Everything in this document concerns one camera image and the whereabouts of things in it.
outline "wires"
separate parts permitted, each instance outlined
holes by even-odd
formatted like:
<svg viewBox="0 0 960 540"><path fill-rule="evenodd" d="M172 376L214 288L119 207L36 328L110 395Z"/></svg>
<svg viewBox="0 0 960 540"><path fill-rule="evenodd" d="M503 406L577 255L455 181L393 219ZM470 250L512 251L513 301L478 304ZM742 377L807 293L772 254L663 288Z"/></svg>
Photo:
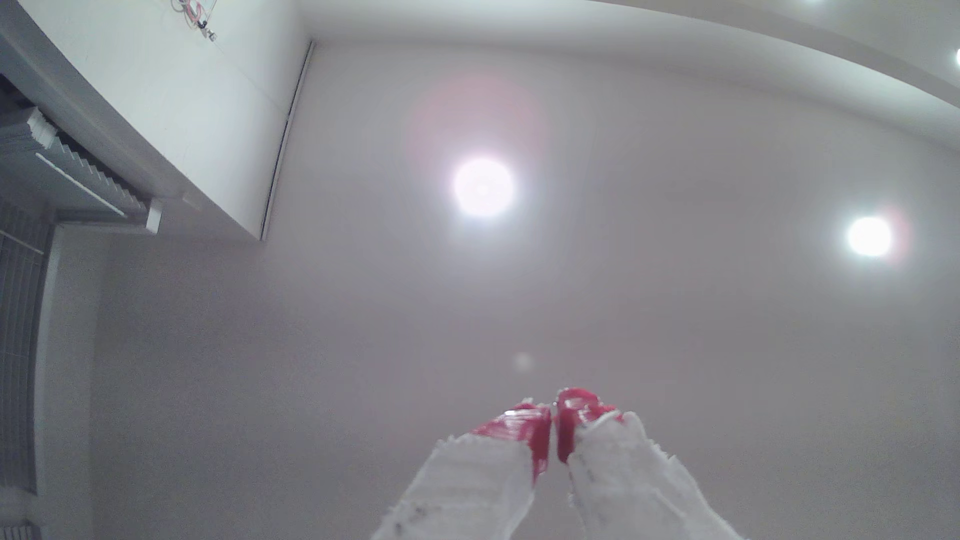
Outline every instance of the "wires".
<svg viewBox="0 0 960 540"><path fill-rule="evenodd" d="M191 24L200 29L201 33L210 41L216 41L217 35L206 28L206 23L210 20L210 11L217 5L217 0L213 0L210 8L207 9L201 3L201 0L175 0L183 10L183 14Z"/></svg>
<svg viewBox="0 0 960 540"><path fill-rule="evenodd" d="M183 6L183 12L186 13L186 18L190 19L190 22L196 24L197 26L203 28L206 26L206 20L200 22L200 18L204 15L204 6L198 0L177 0L180 2L180 5ZM197 10L194 12L193 8L190 7L191 2L197 4Z"/></svg>

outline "ceiling light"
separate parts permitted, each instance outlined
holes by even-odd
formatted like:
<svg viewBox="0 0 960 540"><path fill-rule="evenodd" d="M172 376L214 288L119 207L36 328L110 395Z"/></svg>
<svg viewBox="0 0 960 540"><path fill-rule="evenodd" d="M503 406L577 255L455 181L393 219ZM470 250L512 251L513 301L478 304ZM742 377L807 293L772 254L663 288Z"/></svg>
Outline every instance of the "ceiling light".
<svg viewBox="0 0 960 540"><path fill-rule="evenodd" d="M880 217L861 217L847 229L850 249L864 257L882 257L893 247L890 224Z"/></svg>
<svg viewBox="0 0 960 540"><path fill-rule="evenodd" d="M474 217L493 217L514 201L514 179L493 160L473 160L457 171L453 195L463 213Z"/></svg>

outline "ceiling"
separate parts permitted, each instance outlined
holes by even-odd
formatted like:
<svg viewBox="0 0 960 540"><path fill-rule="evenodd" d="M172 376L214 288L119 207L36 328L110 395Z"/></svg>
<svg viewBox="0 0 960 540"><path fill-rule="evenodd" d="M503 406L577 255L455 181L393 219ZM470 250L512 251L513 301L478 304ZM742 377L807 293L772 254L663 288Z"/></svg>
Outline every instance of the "ceiling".
<svg viewBox="0 0 960 540"><path fill-rule="evenodd" d="M304 9L269 240L111 252L98 538L365 538L435 440L567 385L747 537L960 537L953 106L623 6ZM518 183L491 221L450 196L478 152ZM893 258L843 244L873 211ZM554 461L515 538L582 538L567 489Z"/></svg>
<svg viewBox="0 0 960 540"><path fill-rule="evenodd" d="M960 9L949 0L300 0L300 5L321 44L470 44L620 59L790 92L960 149L955 60Z"/></svg>

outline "white fabric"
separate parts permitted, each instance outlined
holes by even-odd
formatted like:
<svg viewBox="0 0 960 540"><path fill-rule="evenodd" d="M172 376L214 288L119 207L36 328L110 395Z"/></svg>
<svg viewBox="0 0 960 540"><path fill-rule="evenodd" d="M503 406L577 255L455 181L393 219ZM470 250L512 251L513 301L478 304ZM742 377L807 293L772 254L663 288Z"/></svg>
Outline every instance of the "white fabric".
<svg viewBox="0 0 960 540"><path fill-rule="evenodd" d="M451 437L437 444L372 540L507 540L533 500L526 443Z"/></svg>
<svg viewBox="0 0 960 540"><path fill-rule="evenodd" d="M626 412L621 423L619 414L577 428L567 461L588 540L742 540L640 419Z"/></svg>

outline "air vent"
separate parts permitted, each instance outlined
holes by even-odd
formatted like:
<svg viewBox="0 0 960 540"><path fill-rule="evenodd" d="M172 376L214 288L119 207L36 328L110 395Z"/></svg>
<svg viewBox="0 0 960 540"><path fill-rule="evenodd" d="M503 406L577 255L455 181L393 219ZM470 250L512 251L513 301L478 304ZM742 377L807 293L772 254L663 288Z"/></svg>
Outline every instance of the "air vent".
<svg viewBox="0 0 960 540"><path fill-rule="evenodd" d="M56 211L57 221L135 225L158 221L158 208L58 136L37 108L0 116L0 182L26 187Z"/></svg>
<svg viewBox="0 0 960 540"><path fill-rule="evenodd" d="M51 227L0 198L0 486L36 492L34 354Z"/></svg>
<svg viewBox="0 0 960 540"><path fill-rule="evenodd" d="M0 527L2 540L42 540L40 528L33 524Z"/></svg>

